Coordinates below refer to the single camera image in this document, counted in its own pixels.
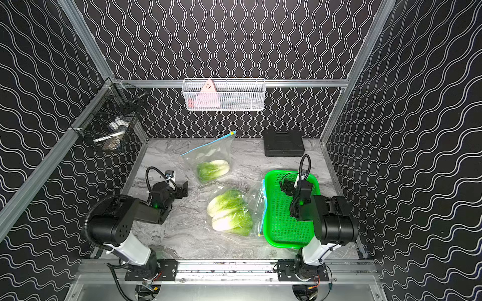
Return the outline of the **cabbage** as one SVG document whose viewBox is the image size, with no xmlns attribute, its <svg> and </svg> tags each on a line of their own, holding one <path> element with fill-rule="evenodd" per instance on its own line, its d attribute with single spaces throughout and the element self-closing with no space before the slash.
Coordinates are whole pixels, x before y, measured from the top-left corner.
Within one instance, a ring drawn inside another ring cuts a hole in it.
<svg viewBox="0 0 482 301">
<path fill-rule="evenodd" d="M 247 209 L 239 209 L 212 219 L 212 228 L 218 232 L 247 237 L 250 235 L 252 227 L 252 215 Z"/>
<path fill-rule="evenodd" d="M 226 160 L 214 160 L 197 165 L 196 174 L 202 183 L 213 181 L 230 171 L 230 164 Z"/>
<path fill-rule="evenodd" d="M 244 206 L 244 192 L 239 189 L 228 189 L 214 197 L 207 207 L 207 214 L 214 217 L 228 209 L 242 208 Z"/>
</svg>

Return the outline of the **clear zip-top bag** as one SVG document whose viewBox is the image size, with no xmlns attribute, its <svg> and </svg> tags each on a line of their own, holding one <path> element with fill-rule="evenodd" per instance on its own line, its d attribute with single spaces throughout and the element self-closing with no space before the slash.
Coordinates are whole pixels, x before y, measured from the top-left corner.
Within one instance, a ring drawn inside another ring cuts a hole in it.
<svg viewBox="0 0 482 301">
<path fill-rule="evenodd" d="M 229 133 L 229 134 L 227 134 L 227 135 L 225 135 L 225 136 L 223 136 L 223 137 L 221 137 L 221 138 L 219 138 L 219 139 L 217 139 L 213 142 L 202 145 L 200 147 L 196 147 L 196 148 L 182 154 L 181 158 L 191 168 L 191 170 L 194 172 L 194 175 L 197 178 L 197 180 L 200 183 L 202 183 L 198 179 L 197 174 L 196 174 L 197 165 L 199 163 L 204 163 L 204 162 L 222 159 L 222 160 L 228 161 L 228 163 L 230 164 L 230 171 L 231 171 L 231 169 L 232 169 L 231 150 L 232 150 L 232 143 L 235 140 L 235 137 L 236 137 L 236 131 L 231 132 L 231 133 Z"/>
<path fill-rule="evenodd" d="M 251 186 L 211 185 L 207 216 L 213 230 L 240 237 L 262 237 L 266 215 L 264 181 Z"/>
</svg>

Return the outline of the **green plastic basket tray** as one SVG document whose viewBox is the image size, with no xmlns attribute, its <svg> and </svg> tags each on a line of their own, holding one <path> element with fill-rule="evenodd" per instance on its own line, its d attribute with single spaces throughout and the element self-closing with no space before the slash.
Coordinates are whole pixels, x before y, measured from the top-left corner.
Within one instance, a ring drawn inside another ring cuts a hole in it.
<svg viewBox="0 0 482 301">
<path fill-rule="evenodd" d="M 276 248 L 300 249 L 314 237 L 311 221 L 298 221 L 290 216 L 289 206 L 292 196 L 281 190 L 280 182 L 294 181 L 294 171 L 272 170 L 264 177 L 266 190 L 266 214 L 263 222 L 263 234 L 266 241 Z"/>
</svg>

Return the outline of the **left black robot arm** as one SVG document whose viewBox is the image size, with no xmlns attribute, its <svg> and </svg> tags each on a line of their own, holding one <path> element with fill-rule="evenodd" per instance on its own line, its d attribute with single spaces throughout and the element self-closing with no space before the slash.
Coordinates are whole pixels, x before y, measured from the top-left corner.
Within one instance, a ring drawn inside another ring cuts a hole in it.
<svg viewBox="0 0 482 301">
<path fill-rule="evenodd" d="M 97 202 L 88 212 L 83 225 L 85 238 L 97 248 L 114 254 L 125 268 L 126 279 L 151 279 L 161 273 L 156 252 L 131 233 L 133 223 L 164 224 L 177 199 L 188 196 L 188 182 L 177 188 L 167 181 L 154 184 L 148 201 L 118 194 Z"/>
</svg>

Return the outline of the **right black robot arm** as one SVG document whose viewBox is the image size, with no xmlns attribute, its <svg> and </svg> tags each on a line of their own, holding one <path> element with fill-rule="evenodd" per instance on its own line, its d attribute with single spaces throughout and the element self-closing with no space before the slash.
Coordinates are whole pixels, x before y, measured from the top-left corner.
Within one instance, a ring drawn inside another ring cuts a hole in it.
<svg viewBox="0 0 482 301">
<path fill-rule="evenodd" d="M 301 248 L 294 260 L 296 276 L 307 281 L 325 273 L 327 256 L 356 241 L 358 230 L 346 209 L 344 197 L 313 194 L 313 184 L 301 178 L 295 181 L 282 179 L 279 185 L 283 193 L 292 197 L 290 217 L 313 224 L 314 237 Z"/>
</svg>

